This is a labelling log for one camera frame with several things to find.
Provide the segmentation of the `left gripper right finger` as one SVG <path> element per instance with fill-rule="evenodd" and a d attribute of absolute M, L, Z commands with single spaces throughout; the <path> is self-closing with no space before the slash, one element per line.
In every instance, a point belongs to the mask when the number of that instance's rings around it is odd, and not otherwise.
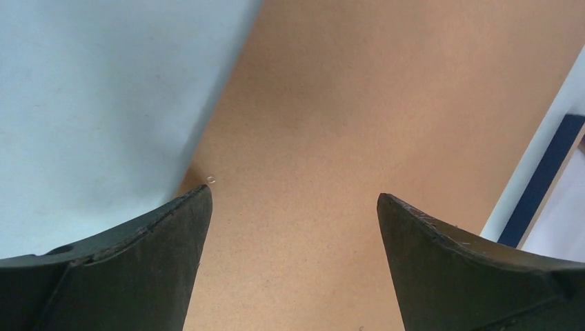
<path fill-rule="evenodd" d="M 584 264 L 524 252 L 382 193 L 377 215 L 406 330 L 583 330 Z"/>

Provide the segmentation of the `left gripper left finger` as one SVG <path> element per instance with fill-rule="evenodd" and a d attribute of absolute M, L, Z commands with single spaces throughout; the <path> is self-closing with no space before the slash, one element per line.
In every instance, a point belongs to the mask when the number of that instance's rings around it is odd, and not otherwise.
<path fill-rule="evenodd" d="M 201 185 L 43 255 L 1 260 L 2 330 L 182 330 L 212 216 Z"/>

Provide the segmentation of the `wooden picture frame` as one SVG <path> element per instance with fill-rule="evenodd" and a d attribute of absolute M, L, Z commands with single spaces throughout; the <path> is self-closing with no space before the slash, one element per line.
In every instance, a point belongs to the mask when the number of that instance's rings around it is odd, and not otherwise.
<path fill-rule="evenodd" d="M 584 116 L 565 115 L 502 230 L 499 244 L 512 248 L 524 244 L 583 136 Z"/>

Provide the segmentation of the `brown backing board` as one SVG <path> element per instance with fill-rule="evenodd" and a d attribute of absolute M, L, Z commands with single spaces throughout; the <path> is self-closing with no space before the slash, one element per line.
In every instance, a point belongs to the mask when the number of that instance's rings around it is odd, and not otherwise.
<path fill-rule="evenodd" d="M 583 1 L 266 1 L 183 183 L 185 328 L 401 330 L 378 196 L 480 232 L 583 45 Z"/>

